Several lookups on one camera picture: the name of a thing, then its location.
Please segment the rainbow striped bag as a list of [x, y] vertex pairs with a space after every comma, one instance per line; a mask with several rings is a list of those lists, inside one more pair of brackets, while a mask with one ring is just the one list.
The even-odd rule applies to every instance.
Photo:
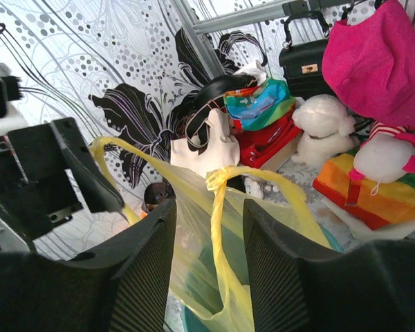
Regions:
[[352, 180], [349, 172], [359, 148], [326, 161], [313, 187], [371, 230], [415, 220], [415, 174], [393, 183]]

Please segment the brown patterned shoe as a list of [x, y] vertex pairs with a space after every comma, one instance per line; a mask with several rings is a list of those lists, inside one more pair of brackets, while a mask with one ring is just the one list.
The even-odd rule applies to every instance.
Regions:
[[167, 199], [175, 199], [175, 197], [176, 195], [174, 190], [169, 183], [151, 183], [145, 189], [142, 210], [149, 213], [163, 201], [166, 201]]

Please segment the colourful printed cloth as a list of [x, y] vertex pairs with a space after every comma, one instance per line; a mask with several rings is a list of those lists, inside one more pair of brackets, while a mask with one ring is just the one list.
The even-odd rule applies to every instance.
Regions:
[[259, 86], [228, 91], [223, 101], [237, 131], [258, 131], [286, 115], [296, 98], [285, 81], [268, 78]]

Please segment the magenta fabric bag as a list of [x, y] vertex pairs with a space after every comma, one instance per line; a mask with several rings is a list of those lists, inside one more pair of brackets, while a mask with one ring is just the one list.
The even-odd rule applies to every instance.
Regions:
[[355, 113], [415, 129], [415, 30], [399, 1], [386, 1], [359, 24], [331, 29], [325, 82]]

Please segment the yellow trash bag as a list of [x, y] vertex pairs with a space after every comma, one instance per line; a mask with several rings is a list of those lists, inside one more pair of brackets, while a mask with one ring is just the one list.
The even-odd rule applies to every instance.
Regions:
[[[172, 186], [177, 213], [169, 289], [209, 331], [255, 329], [243, 240], [243, 203], [250, 195], [228, 188], [227, 180], [244, 174], [276, 184], [287, 202], [276, 204], [259, 199], [257, 203], [280, 223], [329, 247], [326, 236], [306, 204], [303, 189], [280, 174], [236, 166], [218, 169], [203, 178], [189, 169], [154, 158], [119, 138], [100, 136], [91, 143], [90, 151], [111, 184], [116, 181], [104, 160], [107, 145], [116, 145], [149, 163]], [[215, 267], [212, 276], [216, 277], [221, 306], [214, 305], [213, 292], [203, 297], [208, 306], [201, 306], [190, 297], [185, 287], [191, 269], [203, 281], [214, 285], [214, 278], [208, 279], [208, 266], [199, 259], [204, 248], [212, 248]]]

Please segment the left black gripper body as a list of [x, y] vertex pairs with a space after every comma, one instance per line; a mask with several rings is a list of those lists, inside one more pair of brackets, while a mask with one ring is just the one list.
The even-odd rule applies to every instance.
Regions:
[[41, 124], [0, 136], [0, 203], [17, 231], [35, 240], [83, 209], [51, 127]]

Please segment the cream canvas tote bag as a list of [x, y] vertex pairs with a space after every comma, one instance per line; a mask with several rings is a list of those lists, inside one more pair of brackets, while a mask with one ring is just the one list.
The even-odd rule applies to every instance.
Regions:
[[238, 140], [230, 134], [228, 115], [220, 109], [210, 111], [207, 118], [210, 137], [207, 148], [201, 153], [191, 151], [187, 140], [171, 141], [170, 164], [190, 169], [199, 176], [227, 166], [237, 166], [240, 161]]

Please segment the white pink snowman plush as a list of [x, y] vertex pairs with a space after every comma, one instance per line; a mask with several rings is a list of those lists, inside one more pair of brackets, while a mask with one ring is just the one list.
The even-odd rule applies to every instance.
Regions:
[[406, 174], [415, 174], [415, 134], [404, 127], [390, 127], [375, 121], [369, 139], [353, 159], [349, 178], [393, 183]]

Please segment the red cloth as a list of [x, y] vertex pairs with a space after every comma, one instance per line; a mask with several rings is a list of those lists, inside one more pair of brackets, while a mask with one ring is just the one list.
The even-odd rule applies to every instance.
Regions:
[[240, 163], [257, 169], [277, 171], [295, 152], [302, 130], [295, 126], [292, 112], [259, 131], [236, 136]]

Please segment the black leather handbag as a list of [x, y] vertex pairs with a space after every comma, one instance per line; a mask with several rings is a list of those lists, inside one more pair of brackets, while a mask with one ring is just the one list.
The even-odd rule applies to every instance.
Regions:
[[[296, 19], [318, 20], [324, 38], [294, 45], [289, 23]], [[330, 26], [324, 15], [317, 10], [291, 15], [284, 22], [284, 32], [286, 39], [279, 54], [279, 65], [284, 71], [284, 79], [290, 94], [304, 100], [321, 94], [335, 95], [335, 92], [324, 80], [322, 73], [322, 60], [330, 33]]]

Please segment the teal trash bin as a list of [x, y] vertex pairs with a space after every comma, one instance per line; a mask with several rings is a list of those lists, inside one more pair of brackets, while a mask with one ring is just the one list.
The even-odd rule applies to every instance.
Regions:
[[[203, 297], [209, 292], [213, 292], [213, 302], [215, 306], [221, 306], [221, 296], [218, 291], [216, 277], [212, 276], [215, 273], [214, 262], [212, 258], [212, 248], [204, 248], [199, 257], [202, 264], [207, 265], [207, 278], [214, 278], [214, 285], [209, 285], [208, 282], [203, 281], [202, 277], [198, 276], [193, 270], [189, 271], [185, 287], [190, 297], [196, 302], [200, 302], [201, 306], [208, 306]], [[200, 321], [197, 315], [185, 305], [181, 313], [184, 331], [209, 331], [206, 326]]]

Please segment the white sheep plush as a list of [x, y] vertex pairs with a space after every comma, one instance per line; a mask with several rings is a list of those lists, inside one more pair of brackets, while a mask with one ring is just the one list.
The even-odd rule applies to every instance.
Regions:
[[295, 126], [303, 131], [294, 163], [321, 167], [330, 158], [359, 145], [353, 135], [355, 119], [335, 96], [321, 94], [307, 99], [292, 115]]

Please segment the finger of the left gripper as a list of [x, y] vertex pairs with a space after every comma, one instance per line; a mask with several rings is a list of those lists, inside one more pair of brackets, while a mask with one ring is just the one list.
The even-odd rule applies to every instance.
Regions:
[[119, 212], [125, 202], [104, 177], [73, 118], [54, 120], [50, 128], [90, 212]]

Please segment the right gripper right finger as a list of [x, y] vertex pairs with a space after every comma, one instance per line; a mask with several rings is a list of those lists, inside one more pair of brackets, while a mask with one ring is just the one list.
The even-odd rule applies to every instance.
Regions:
[[256, 331], [316, 331], [308, 264], [339, 256], [280, 223], [256, 201], [243, 206], [243, 237]]

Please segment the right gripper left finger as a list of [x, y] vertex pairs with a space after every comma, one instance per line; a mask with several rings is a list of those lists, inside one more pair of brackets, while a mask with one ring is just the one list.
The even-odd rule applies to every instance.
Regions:
[[176, 232], [176, 202], [166, 200], [135, 225], [75, 256], [104, 269], [91, 331], [162, 331]]

